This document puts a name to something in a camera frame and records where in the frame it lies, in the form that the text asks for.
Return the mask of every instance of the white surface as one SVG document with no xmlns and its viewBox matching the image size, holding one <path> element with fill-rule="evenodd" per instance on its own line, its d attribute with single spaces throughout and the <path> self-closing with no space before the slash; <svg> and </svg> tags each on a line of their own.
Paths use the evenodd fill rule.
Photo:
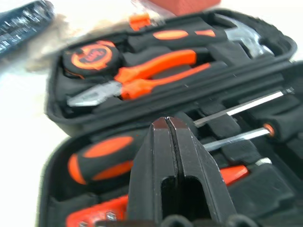
<svg viewBox="0 0 303 227">
<path fill-rule="evenodd" d="M 299 49 L 294 60 L 303 58 L 301 0 L 222 1 L 221 7 L 260 17 L 275 25 L 297 42 Z M 26 2 L 2 1 L 0 9 L 6 11 Z M 19 223 L 23 227 L 33 227 L 42 168 L 67 135 L 44 115 L 47 70 L 28 74 L 18 62 L 23 58 L 21 52 L 16 53 L 10 57 L 10 60 L 14 59 L 12 64 L 0 64 L 0 201 L 5 210 L 5 215 L 1 214 L 1 224 L 19 226 Z"/>
</svg>

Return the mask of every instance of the metal shaft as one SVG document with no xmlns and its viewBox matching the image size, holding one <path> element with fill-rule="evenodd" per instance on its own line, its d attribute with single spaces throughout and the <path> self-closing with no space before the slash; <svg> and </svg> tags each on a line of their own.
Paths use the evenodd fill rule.
<svg viewBox="0 0 303 227">
<path fill-rule="evenodd" d="M 253 107 L 257 106 L 257 105 L 260 105 L 260 104 L 266 103 L 268 101 L 271 101 L 273 99 L 282 97 L 283 95 L 292 93 L 293 91 L 294 91 L 294 89 L 292 87 L 288 88 L 288 89 L 285 89 L 285 90 L 276 91 L 276 92 L 271 93 L 269 95 L 262 96 L 260 98 L 256 98 L 256 99 L 250 100 L 248 102 L 245 102 L 243 104 L 234 106 L 234 107 L 229 108 L 227 110 L 223 110 L 223 111 L 217 112 L 217 113 L 215 113 L 213 115 L 210 115 L 210 116 L 201 118 L 199 120 L 196 120 L 196 121 L 194 121 L 194 124 L 195 124 L 195 126 L 197 128 L 199 128 L 199 127 L 202 127 L 206 122 L 208 122 L 208 121 L 210 121 L 212 119 L 221 117 L 221 116 L 223 116 L 225 114 L 227 114 L 229 116 L 232 116 L 234 114 L 240 113 L 240 112 L 248 110 L 250 108 L 253 108 Z"/>
<path fill-rule="evenodd" d="M 243 141 L 243 140 L 250 140 L 256 137 L 264 136 L 270 134 L 270 131 L 266 128 L 259 128 L 255 130 L 251 130 L 236 136 L 232 136 L 223 140 L 214 141 L 211 143 L 204 144 L 203 147 L 208 152 L 211 152 L 213 150 L 217 150 L 223 146 L 226 146 L 228 144 L 232 144 L 235 142 Z"/>
</svg>

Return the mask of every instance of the plastic bag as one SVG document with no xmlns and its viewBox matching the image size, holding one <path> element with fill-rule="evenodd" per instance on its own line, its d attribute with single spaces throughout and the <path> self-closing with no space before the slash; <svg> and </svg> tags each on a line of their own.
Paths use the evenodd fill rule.
<svg viewBox="0 0 303 227">
<path fill-rule="evenodd" d="M 28 44 L 27 71 L 45 69 L 54 54 L 70 44 L 127 27 L 131 15 L 147 12 L 155 20 L 174 16 L 137 0 L 52 0 L 52 4 L 56 13 L 53 24 Z"/>
</svg>

